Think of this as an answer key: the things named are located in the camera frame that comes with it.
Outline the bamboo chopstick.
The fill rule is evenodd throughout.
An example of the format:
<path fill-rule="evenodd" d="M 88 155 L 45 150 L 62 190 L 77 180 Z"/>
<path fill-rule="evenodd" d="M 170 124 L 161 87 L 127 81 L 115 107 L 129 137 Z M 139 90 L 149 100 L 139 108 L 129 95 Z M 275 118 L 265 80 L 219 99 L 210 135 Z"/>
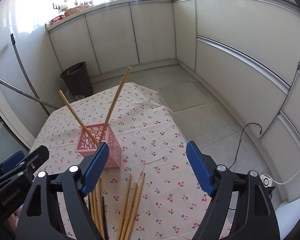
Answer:
<path fill-rule="evenodd" d="M 96 199 L 97 199 L 97 211 L 98 211 L 98 221 L 99 221 L 100 233 L 101 233 L 102 239 L 104 239 L 105 234 L 104 234 L 104 226 L 103 226 L 102 180 L 101 180 L 101 178 L 97 182 Z"/>
<path fill-rule="evenodd" d="M 146 176 L 145 172 L 142 172 L 140 181 L 138 183 L 138 188 L 136 191 L 136 196 L 134 198 L 133 208 L 132 208 L 132 212 L 130 214 L 128 228 L 127 228 L 126 234 L 125 234 L 125 239 L 130 239 L 130 236 L 133 231 L 134 221 L 135 221 L 135 217 L 136 217 L 136 214 L 137 214 L 137 211 L 139 208 L 139 203 L 140 203 L 141 193 L 142 193 L 142 189 L 143 189 L 143 184 L 145 181 L 145 176 Z"/>
<path fill-rule="evenodd" d="M 138 188 L 138 184 L 134 183 L 133 187 L 132 187 L 131 194 L 130 194 L 129 199 L 128 199 L 128 203 L 127 203 L 127 209 L 126 209 L 125 218 L 124 218 L 124 221 L 123 221 L 123 227 L 122 227 L 122 231 L 121 231 L 120 240 L 125 239 L 125 235 L 126 235 L 126 231 L 127 231 L 127 228 L 128 228 L 130 214 L 132 212 L 133 202 L 134 202 L 134 198 L 135 198 L 135 195 L 136 195 L 137 188 Z"/>
<path fill-rule="evenodd" d="M 117 100 L 118 100 L 118 98 L 119 98 L 119 95 L 120 95 L 120 93 L 121 93 L 121 90 L 122 90 L 124 84 L 126 83 L 126 80 L 127 80 L 128 77 L 129 77 L 129 74 L 130 74 L 130 71 L 131 71 L 131 70 L 132 70 L 132 67 L 128 67 L 128 68 L 126 69 L 126 71 L 125 71 L 125 73 L 124 73 L 124 75 L 123 75 L 123 78 L 121 79 L 121 82 L 120 82 L 120 84 L 119 84 L 119 86 L 118 86 L 118 88 L 117 88 L 117 91 L 116 91 L 116 93 L 115 93 L 115 96 L 114 96 L 114 98 L 113 98 L 113 100 L 112 100 L 112 102 L 111 102 L 110 109 L 109 109 L 108 114 L 107 114 L 107 116 L 106 116 L 106 120 L 105 120 L 105 122 L 104 122 L 104 126 L 103 126 L 103 128 L 102 128 L 102 132 L 101 132 L 101 135 L 100 135 L 99 143 L 102 142 L 103 136 L 104 136 L 104 134 L 105 134 L 105 132 L 106 132 L 106 130 L 107 130 L 107 126 L 108 126 L 108 124 L 109 124 L 109 120 L 110 120 L 111 114 L 112 114 L 112 112 L 113 112 L 113 109 L 114 109 L 114 107 L 115 107 L 115 104 L 116 104 L 116 102 L 117 102 Z"/>
<path fill-rule="evenodd" d="M 129 174 L 128 177 L 127 177 L 126 190 L 125 190 L 124 199 L 123 199 L 123 203 L 122 203 L 121 215 L 120 215 L 120 220 L 119 220 L 119 228 L 118 228 L 116 240 L 119 240 L 120 237 L 121 237 L 121 232 L 122 232 L 123 222 L 124 222 L 124 218 L 125 218 L 125 212 L 126 212 L 126 206 L 127 206 L 127 201 L 128 201 L 128 195 L 129 195 L 131 180 L 132 180 L 132 175 Z"/>
<path fill-rule="evenodd" d="M 95 190 L 93 190 L 91 193 L 89 193 L 89 203 L 90 203 L 90 212 L 91 217 L 97 227 L 97 229 L 100 229 L 100 223 L 98 220 L 98 213 L 97 213 L 97 201 L 96 201 L 96 193 Z"/>
<path fill-rule="evenodd" d="M 77 122 L 80 124 L 80 126 L 82 127 L 82 129 L 85 131 L 85 133 L 87 133 L 87 135 L 89 136 L 89 138 L 93 141 L 93 143 L 98 147 L 100 145 L 100 143 L 97 141 L 97 139 L 92 135 L 92 133 L 89 131 L 89 129 L 87 129 L 87 127 L 85 126 L 85 124 L 83 124 L 82 120 L 79 118 L 79 116 L 77 115 L 77 113 L 75 112 L 75 110 L 73 109 L 73 107 L 70 105 L 70 103 L 68 102 L 67 98 L 65 97 L 65 95 L 63 94 L 63 92 L 61 90 L 58 91 L 59 96 L 61 97 L 61 99 L 63 100 L 63 102 L 65 103 L 65 105 L 68 107 L 69 111 L 71 112 L 71 114 L 74 116 L 74 118 L 77 120 Z"/>

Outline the cherry print tablecloth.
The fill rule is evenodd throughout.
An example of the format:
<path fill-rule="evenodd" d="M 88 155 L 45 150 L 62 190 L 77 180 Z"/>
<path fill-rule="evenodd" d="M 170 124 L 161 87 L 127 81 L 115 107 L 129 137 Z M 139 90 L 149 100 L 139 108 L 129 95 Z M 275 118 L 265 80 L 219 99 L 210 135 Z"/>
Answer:
<path fill-rule="evenodd" d="M 71 105 L 85 125 L 103 123 L 116 91 L 117 86 Z M 211 198 L 201 190 L 186 157 L 186 139 L 157 91 L 126 83 L 109 125 L 121 147 L 120 168 L 105 169 L 101 176 L 109 239 L 119 230 L 126 179 L 132 175 L 132 187 L 141 172 L 145 181 L 130 239 L 191 239 Z M 30 150 L 44 145 L 50 152 L 37 172 L 61 173 L 78 165 L 80 131 L 66 106 L 54 111 Z"/>

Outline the white power strip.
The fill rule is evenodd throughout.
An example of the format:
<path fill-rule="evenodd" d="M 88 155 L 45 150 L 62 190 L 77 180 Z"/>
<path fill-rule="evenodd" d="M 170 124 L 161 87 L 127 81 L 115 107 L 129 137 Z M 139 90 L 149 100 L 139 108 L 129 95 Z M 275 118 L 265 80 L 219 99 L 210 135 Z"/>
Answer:
<path fill-rule="evenodd" d="M 270 178 L 270 176 L 266 175 L 266 174 L 262 174 L 260 175 L 260 179 L 267 191 L 267 193 L 272 196 L 275 186 L 273 185 L 273 180 Z"/>

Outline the dark chopstick on table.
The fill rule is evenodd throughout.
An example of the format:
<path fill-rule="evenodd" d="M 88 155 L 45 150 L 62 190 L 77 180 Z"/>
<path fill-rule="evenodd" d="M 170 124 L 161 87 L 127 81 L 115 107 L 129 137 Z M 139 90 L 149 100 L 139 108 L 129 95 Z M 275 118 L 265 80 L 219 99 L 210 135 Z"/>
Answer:
<path fill-rule="evenodd" d="M 103 229 L 104 229 L 104 239 L 108 240 L 108 230 L 107 230 L 107 221 L 106 221 L 106 206 L 104 203 L 104 197 L 102 197 L 102 219 L 103 219 Z"/>

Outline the dark brown trash bin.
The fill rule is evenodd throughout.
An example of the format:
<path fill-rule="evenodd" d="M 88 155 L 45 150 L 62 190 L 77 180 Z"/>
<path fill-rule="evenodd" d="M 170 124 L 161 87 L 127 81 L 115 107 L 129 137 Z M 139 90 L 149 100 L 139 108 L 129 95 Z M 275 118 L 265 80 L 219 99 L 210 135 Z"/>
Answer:
<path fill-rule="evenodd" d="M 89 97 L 94 93 L 85 61 L 72 65 L 60 74 L 72 96 Z"/>

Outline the wicker basket on counter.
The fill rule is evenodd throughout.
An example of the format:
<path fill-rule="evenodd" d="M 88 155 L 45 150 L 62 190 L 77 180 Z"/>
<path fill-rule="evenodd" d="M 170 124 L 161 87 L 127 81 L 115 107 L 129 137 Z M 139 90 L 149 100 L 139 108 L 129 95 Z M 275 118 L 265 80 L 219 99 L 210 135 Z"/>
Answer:
<path fill-rule="evenodd" d="M 80 12 L 80 11 L 83 11 L 83 10 L 86 10 L 88 8 L 92 7 L 92 5 L 80 5 L 80 6 L 76 6 L 74 8 L 70 8 L 70 9 L 67 9 L 64 14 L 66 17 L 69 17 L 70 15 L 73 15 L 77 12 Z"/>

